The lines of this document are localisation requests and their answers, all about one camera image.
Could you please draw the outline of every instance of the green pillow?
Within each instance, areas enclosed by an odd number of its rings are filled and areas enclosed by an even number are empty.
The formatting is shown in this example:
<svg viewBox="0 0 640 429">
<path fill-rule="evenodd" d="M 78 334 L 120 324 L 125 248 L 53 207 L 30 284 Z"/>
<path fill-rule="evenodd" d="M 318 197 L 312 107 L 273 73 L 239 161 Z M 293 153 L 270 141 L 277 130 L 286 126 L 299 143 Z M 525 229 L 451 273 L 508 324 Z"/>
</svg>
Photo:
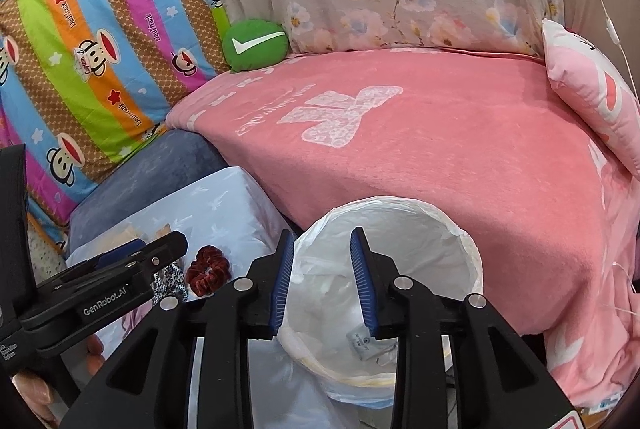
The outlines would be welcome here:
<svg viewBox="0 0 640 429">
<path fill-rule="evenodd" d="M 226 31 L 222 51 L 233 72 L 258 70 L 282 61 L 289 51 L 289 39 L 279 24 L 248 19 Z"/>
</svg>

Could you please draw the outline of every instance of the plastic bag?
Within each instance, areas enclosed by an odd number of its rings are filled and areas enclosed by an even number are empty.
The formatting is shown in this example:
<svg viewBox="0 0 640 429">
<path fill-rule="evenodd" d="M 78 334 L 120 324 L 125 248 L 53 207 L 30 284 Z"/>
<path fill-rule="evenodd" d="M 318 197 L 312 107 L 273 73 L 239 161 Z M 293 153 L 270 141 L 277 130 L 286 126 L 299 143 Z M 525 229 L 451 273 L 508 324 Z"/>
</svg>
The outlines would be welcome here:
<svg viewBox="0 0 640 429">
<path fill-rule="evenodd" d="M 371 250 L 392 257 L 401 274 L 437 295 L 462 300 L 482 293 L 482 263 L 471 237 L 441 210 L 420 200 L 388 196 L 338 207 L 295 242 L 278 340 L 318 376 L 330 398 L 382 409 L 393 404 L 396 363 L 361 360 L 350 335 L 363 325 L 350 258 L 350 235 L 356 227 L 364 228 Z M 443 351 L 448 369 L 448 337 L 443 337 Z"/>
</svg>

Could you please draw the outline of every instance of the bed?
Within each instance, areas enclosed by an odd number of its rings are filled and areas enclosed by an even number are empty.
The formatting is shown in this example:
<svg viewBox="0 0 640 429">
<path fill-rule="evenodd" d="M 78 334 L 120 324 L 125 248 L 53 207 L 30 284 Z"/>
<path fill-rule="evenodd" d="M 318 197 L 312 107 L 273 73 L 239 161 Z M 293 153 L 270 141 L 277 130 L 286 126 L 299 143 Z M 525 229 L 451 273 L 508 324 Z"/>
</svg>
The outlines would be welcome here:
<svg viewBox="0 0 640 429">
<path fill-rule="evenodd" d="M 614 308 L 639 306 L 620 268 L 634 268 L 640 183 L 539 60 L 419 48 L 293 57 L 220 75 L 167 125 L 205 136 L 303 229 L 370 196 L 439 207 L 475 240 L 508 322 L 545 332 L 575 405 L 637 371 L 635 317 Z"/>
</svg>

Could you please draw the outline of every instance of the person's hand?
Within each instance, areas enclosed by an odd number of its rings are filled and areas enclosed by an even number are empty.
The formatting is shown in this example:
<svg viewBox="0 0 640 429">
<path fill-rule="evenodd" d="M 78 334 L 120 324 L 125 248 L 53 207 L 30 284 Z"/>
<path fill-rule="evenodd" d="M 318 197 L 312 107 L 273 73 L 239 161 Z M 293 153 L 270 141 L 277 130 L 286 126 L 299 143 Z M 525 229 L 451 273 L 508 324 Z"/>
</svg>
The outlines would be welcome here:
<svg viewBox="0 0 640 429">
<path fill-rule="evenodd" d="M 102 356 L 104 346 L 102 346 L 100 339 L 96 335 L 91 335 L 86 340 L 86 349 L 86 365 L 89 374 L 94 376 L 104 364 L 104 357 Z M 53 402 L 53 391 L 49 384 L 28 371 L 18 373 L 14 377 L 14 384 L 20 396 L 39 418 L 53 427 L 58 426 L 60 421 L 56 420 L 49 409 L 49 405 Z"/>
</svg>

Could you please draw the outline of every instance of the scrunchie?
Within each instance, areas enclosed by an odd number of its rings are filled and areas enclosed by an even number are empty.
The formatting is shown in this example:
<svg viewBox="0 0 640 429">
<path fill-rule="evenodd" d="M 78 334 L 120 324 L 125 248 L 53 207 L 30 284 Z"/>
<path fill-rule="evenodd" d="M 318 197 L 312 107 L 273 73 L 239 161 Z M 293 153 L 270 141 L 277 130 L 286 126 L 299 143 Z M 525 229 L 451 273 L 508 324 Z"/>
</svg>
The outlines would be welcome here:
<svg viewBox="0 0 640 429">
<path fill-rule="evenodd" d="M 229 262 L 222 251 L 208 245 L 196 255 L 196 261 L 187 270 L 186 281 L 198 297 L 213 294 L 231 279 Z"/>
</svg>

